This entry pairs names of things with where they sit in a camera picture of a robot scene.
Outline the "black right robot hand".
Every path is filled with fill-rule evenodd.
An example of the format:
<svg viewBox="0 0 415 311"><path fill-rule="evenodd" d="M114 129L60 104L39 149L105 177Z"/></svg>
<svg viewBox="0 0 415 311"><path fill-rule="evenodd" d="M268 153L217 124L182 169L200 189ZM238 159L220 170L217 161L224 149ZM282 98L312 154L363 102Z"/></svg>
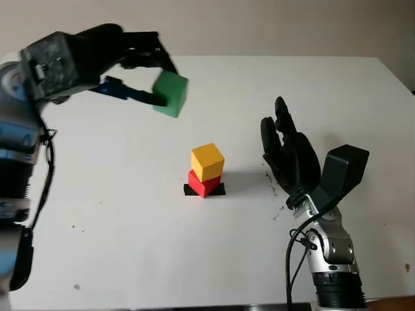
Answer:
<svg viewBox="0 0 415 311"><path fill-rule="evenodd" d="M289 209L304 195L312 193L320 182L317 155L308 138L299 132L282 97L275 101L276 119L261 121L263 158L280 185L289 195Z"/></svg>

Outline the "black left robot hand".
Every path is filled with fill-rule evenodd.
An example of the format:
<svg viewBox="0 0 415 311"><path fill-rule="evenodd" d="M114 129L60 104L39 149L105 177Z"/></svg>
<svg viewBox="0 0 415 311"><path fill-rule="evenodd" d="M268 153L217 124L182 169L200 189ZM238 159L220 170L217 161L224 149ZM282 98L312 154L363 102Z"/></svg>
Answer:
<svg viewBox="0 0 415 311"><path fill-rule="evenodd" d="M177 73L157 32L125 32L121 26L107 23L79 32L75 37L83 40L89 52L87 72L97 78L117 64L127 70L146 67ZM111 76L106 76L104 82L96 82L90 90L123 100L131 98L152 106L167 106L167 99L162 96L133 89Z"/></svg>

